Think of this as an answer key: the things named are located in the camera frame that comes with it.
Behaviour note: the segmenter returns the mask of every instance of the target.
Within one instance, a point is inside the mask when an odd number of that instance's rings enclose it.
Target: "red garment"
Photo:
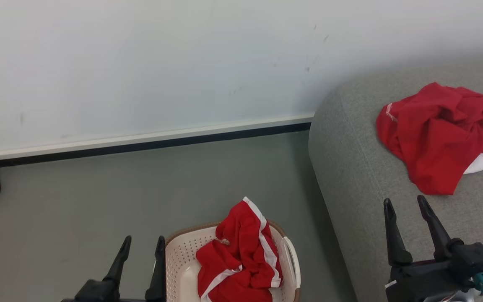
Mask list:
[[[428,84],[385,105],[376,123],[381,142],[405,162],[424,194],[454,194],[483,154],[483,94],[467,88]]]
[[[272,302],[282,272],[270,226],[247,197],[236,204],[196,253],[202,268],[197,291],[203,302]]]

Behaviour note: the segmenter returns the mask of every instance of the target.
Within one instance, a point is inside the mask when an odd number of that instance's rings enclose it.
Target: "white wall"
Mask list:
[[[483,0],[0,0],[0,151],[314,113],[483,54]]]

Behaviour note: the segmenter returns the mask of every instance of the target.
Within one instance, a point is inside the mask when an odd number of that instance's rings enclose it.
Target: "sofa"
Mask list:
[[[372,75],[339,85],[312,121],[309,153],[359,302],[386,302],[389,281],[383,200],[390,198],[413,260],[433,259],[408,171],[378,140],[382,107],[426,84],[464,86],[483,94],[483,59]],[[462,177],[454,195],[427,195],[450,237],[483,243],[483,171]]]

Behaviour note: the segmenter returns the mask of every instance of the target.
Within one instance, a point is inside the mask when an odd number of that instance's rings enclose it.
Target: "white baseboard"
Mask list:
[[[191,136],[201,136],[217,133],[235,132],[241,130],[252,130],[258,128],[270,128],[276,126],[286,126],[301,124],[312,121],[312,115],[294,115],[291,117],[257,120],[253,122],[237,122],[234,124],[223,124],[202,128],[191,128],[173,130],[165,132],[147,133],[139,135],[119,136],[117,138],[98,139],[79,141],[75,143],[60,143],[40,147],[30,147],[23,149],[12,149],[0,151],[0,160],[16,159],[19,157],[36,156],[52,153],[62,153],[69,151],[80,151],[86,149],[96,149],[104,147],[131,145],[134,143],[149,143],[153,141],[188,138]]]

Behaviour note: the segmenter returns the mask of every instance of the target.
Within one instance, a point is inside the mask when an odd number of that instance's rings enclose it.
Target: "basket rim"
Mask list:
[[[199,231],[200,229],[205,229],[205,228],[209,228],[209,227],[217,227],[221,222],[212,222],[212,223],[208,223],[208,224],[202,224],[202,225],[198,225],[198,226],[194,226],[194,227],[188,227],[188,228],[185,228],[185,229],[181,229],[180,231],[176,231],[174,232],[173,234],[171,234],[167,240],[165,240],[165,247],[171,243],[171,241],[173,241],[176,237],[180,236],[180,235],[184,235],[186,233],[191,233],[191,232],[195,232],[195,231]],[[277,232],[284,238],[286,237],[286,233],[284,233],[284,230],[278,226],[278,224],[276,224],[275,222],[271,221],[271,220],[268,220],[268,223],[270,224],[271,227],[273,227],[274,229],[277,230]],[[301,289],[296,289],[296,295],[293,297],[293,302],[299,302],[299,299],[301,298]]]

